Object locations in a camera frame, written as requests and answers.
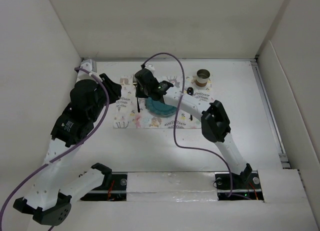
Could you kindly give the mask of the black metal fork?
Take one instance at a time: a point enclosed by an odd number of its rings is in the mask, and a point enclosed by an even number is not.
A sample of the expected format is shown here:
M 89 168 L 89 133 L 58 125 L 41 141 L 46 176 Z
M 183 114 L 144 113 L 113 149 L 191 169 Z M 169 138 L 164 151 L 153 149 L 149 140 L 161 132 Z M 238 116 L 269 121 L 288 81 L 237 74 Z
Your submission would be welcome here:
M 132 76 L 132 84 L 135 87 L 135 98 L 136 98 L 136 104 L 137 104 L 137 112 L 140 113 L 141 109 L 140 109 L 139 98 L 138 98 L 138 82 L 137 82 L 135 75 Z

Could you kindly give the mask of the brown paper cup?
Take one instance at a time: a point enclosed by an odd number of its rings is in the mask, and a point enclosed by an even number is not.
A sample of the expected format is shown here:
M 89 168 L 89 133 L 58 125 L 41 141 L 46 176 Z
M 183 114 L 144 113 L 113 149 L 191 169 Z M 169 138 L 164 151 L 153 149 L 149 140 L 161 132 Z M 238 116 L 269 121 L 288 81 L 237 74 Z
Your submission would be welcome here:
M 199 69 L 195 75 L 195 84 L 198 87 L 205 87 L 208 83 L 211 74 L 207 69 Z

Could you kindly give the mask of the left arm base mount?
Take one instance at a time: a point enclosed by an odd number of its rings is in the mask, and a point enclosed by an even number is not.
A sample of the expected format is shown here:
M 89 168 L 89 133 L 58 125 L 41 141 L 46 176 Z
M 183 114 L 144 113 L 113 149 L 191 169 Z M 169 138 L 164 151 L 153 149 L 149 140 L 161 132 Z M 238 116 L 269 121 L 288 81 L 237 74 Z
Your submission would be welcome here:
M 128 174 L 115 172 L 108 184 L 102 184 L 85 194 L 80 200 L 87 202 L 122 202 L 127 200 Z

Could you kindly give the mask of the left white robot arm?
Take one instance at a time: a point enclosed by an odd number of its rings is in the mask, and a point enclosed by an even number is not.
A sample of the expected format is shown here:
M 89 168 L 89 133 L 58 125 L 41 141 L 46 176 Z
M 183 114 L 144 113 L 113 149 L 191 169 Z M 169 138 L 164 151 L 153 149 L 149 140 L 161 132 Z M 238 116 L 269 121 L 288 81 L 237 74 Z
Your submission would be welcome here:
M 78 81 L 70 91 L 70 101 L 50 133 L 43 167 L 30 192 L 14 201 L 13 208 L 32 216 L 40 225 L 55 227 L 69 215 L 72 204 L 95 188 L 107 189 L 112 170 L 93 164 L 88 171 L 63 185 L 68 168 L 81 146 L 100 127 L 110 104 L 121 97 L 121 85 L 106 74 L 97 74 L 97 64 L 86 59 L 75 68 Z

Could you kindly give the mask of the metal spoon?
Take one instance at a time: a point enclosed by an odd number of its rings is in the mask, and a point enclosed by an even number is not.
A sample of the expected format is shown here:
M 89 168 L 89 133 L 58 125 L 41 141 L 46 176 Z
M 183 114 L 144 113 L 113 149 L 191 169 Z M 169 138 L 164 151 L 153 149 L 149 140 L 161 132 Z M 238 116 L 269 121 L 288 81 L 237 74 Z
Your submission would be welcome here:
M 194 95 L 194 89 L 190 86 L 187 88 L 187 94 L 190 95 L 190 96 L 193 96 Z M 193 116 L 190 115 L 190 118 L 189 118 L 191 121 L 193 121 Z

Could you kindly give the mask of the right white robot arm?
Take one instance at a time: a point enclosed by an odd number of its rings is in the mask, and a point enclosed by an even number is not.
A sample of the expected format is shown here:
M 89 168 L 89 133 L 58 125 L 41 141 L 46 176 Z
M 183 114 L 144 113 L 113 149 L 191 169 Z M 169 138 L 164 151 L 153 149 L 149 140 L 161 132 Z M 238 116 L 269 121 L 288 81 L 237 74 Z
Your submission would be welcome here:
M 228 164 L 232 173 L 232 184 L 237 188 L 243 188 L 249 183 L 252 168 L 233 140 L 230 119 L 220 101 L 201 101 L 188 94 L 182 95 L 180 89 L 172 83 L 165 80 L 159 82 L 144 64 L 134 76 L 138 88 L 136 95 L 139 98 L 150 98 L 173 106 L 198 119 L 201 123 L 202 135 L 218 147 Z

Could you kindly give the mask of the animal print cloth napkin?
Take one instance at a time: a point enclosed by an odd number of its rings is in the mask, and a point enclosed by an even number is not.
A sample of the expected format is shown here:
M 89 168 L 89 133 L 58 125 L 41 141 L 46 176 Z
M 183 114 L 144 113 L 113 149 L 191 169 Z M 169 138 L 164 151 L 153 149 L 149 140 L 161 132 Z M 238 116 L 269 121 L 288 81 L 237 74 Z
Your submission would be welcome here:
M 156 76 L 159 82 L 168 81 L 181 90 L 183 78 L 179 76 Z M 176 108 L 165 106 L 161 102 L 153 102 L 150 98 L 139 98 L 139 108 L 135 97 L 136 88 L 133 85 L 133 75 L 122 76 L 119 79 L 122 86 L 121 98 L 116 101 L 115 117 L 113 127 L 116 129 L 173 129 L 176 114 Z M 193 88 L 193 97 L 200 101 L 214 101 L 211 79 L 207 81 L 206 86 L 199 87 L 193 77 L 186 76 L 184 95 L 187 89 Z M 176 123 L 177 129 L 200 129 L 201 122 L 196 118 L 179 109 Z

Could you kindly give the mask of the teal scalloped plate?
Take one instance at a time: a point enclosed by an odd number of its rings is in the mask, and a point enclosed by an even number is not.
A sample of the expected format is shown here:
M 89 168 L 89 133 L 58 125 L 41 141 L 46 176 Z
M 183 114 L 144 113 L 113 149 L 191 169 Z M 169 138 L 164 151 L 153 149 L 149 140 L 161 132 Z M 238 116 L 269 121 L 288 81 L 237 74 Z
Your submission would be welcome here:
M 173 116 L 177 111 L 176 107 L 174 107 L 172 105 L 164 104 L 160 101 L 155 101 L 151 98 L 146 99 L 145 108 L 151 114 L 153 114 L 157 117 L 166 117 L 166 118 Z

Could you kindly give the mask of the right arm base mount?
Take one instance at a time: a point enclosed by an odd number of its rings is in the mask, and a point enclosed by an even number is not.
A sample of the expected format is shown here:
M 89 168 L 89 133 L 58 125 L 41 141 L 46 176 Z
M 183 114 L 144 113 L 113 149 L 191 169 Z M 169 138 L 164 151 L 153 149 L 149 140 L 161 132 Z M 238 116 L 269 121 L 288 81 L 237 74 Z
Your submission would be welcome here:
M 264 200 L 257 170 L 253 170 L 245 180 L 239 175 L 230 176 L 227 171 L 215 172 L 212 185 L 217 191 L 218 201 Z

